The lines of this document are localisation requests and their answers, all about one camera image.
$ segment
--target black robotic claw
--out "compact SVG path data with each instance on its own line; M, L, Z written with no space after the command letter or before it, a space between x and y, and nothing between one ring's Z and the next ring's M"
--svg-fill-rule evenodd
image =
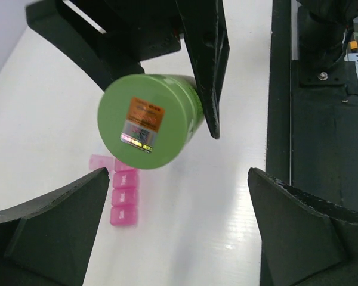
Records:
M187 45L209 131L219 138L221 88L229 55L222 0L42 0L26 8L30 28L101 88L140 62Z

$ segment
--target pink square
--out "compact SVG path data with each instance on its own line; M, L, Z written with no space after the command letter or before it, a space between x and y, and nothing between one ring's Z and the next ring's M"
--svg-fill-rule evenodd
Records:
M105 167L109 172L114 170L114 157L92 155L89 160L89 170Z
M139 186L139 175L136 170L118 172L114 174L113 177L114 189L138 188L138 186Z
M112 205L115 207L136 205L138 203L138 190L130 189L114 189L112 197Z
M110 223L114 226L136 225L138 223L136 206L112 207Z
M118 159L115 159L115 165L114 165L115 172L130 171L130 170L136 170L136 169L124 164L123 162L119 161Z

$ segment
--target green lid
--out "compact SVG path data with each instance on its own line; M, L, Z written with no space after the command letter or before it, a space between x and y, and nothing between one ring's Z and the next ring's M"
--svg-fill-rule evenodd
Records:
M98 128L109 151L138 169L173 160L200 125L194 81L184 76L134 74L113 82L98 108Z

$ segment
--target sticker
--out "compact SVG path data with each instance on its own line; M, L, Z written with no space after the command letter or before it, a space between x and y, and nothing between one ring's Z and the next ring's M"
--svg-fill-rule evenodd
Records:
M162 107L133 97L121 141L147 153L152 152L164 115L165 110Z

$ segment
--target green cylinder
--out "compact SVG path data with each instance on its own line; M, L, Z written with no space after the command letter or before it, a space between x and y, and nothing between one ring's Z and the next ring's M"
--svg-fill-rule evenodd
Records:
M98 108L98 128L109 151L138 169L172 161L203 121L195 80L134 74L113 82Z

